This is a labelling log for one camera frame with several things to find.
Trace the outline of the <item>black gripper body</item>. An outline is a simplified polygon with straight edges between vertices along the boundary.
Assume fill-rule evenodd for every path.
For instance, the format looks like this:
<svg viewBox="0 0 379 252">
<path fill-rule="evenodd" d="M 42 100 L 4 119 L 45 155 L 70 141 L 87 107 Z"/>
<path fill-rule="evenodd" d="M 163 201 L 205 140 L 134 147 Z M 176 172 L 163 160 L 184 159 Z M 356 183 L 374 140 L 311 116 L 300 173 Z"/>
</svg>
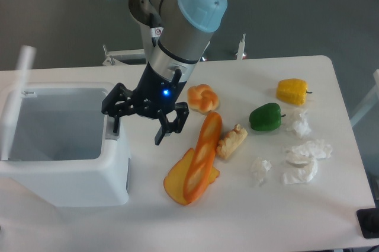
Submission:
<svg viewBox="0 0 379 252">
<path fill-rule="evenodd" d="M 176 66 L 172 79 L 167 80 L 148 64 L 134 90 L 120 82 L 114 86 L 103 100 L 101 112 L 111 117 L 137 114 L 158 119 L 169 133 L 180 133 L 189 115 L 187 103 L 177 102 L 185 85 L 180 81 L 182 76 L 182 71 Z"/>
</svg>

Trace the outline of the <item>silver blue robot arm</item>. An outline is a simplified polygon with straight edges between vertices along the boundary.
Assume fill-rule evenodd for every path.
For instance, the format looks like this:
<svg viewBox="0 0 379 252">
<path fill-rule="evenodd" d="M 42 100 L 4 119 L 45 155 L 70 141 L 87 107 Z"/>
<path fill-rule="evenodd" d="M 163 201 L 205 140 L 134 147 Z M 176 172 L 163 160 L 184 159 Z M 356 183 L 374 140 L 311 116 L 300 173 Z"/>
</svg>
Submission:
<svg viewBox="0 0 379 252">
<path fill-rule="evenodd" d="M 144 45 L 147 65 L 137 87 L 117 84 L 101 111 L 112 117 L 114 133 L 123 116 L 159 120 L 155 144 L 160 144 L 184 127 L 189 109 L 178 97 L 220 27 L 227 0 L 129 0 L 129 8 L 142 26 L 161 27 L 162 32 Z"/>
</svg>

